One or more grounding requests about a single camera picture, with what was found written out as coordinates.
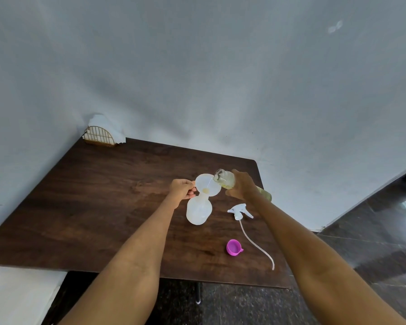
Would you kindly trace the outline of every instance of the white wall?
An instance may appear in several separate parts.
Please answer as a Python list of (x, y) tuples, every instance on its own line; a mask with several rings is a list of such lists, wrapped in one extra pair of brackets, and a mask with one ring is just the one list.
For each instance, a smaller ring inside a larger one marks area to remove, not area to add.
[[(78, 138), (35, 0), (0, 0), (0, 224)], [(65, 272), (0, 267), (0, 324), (43, 320)]]
[(406, 0), (39, 4), (82, 119), (253, 158), (310, 229), (406, 170)]

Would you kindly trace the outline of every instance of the spray nozzle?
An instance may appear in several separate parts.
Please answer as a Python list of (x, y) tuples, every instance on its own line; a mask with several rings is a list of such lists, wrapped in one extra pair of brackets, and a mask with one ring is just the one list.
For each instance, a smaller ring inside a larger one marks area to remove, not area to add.
[(245, 213), (246, 215), (248, 215), (250, 218), (254, 218), (249, 212), (248, 210), (245, 208), (247, 205), (245, 203), (243, 204), (238, 204), (235, 205), (234, 207), (232, 207), (230, 210), (228, 210), (227, 212), (230, 213), (234, 213), (235, 214), (235, 220), (240, 220), (242, 219), (244, 216), (242, 215), (242, 213)]

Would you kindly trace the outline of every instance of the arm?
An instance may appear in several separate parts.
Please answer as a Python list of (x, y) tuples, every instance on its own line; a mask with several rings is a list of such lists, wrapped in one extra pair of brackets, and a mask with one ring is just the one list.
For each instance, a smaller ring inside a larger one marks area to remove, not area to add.
[(144, 324), (155, 305), (173, 211), (195, 196), (195, 183), (175, 179), (158, 209), (124, 243), (59, 325)]
[(252, 204), (264, 218), (292, 269), (310, 310), (322, 324), (406, 325), (336, 251), (265, 199), (251, 177), (233, 170), (229, 196)]

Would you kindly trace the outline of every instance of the right arm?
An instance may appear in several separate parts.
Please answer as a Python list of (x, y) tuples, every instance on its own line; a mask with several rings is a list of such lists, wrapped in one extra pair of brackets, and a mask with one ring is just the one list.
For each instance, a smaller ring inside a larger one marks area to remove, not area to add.
[(284, 213), (257, 190), (245, 172), (233, 170), (228, 196), (253, 205), (283, 252), (298, 287), (322, 324), (406, 325), (364, 280), (317, 235)]

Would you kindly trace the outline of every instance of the glass bottle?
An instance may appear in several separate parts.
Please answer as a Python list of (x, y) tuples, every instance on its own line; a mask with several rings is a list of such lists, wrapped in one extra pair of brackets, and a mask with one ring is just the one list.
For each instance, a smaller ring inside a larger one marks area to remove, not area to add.
[[(233, 172), (219, 169), (216, 171), (213, 181), (224, 187), (225, 189), (232, 189), (235, 186), (236, 180)], [(262, 194), (268, 201), (272, 201), (272, 195), (264, 189), (256, 186), (260, 194)]]

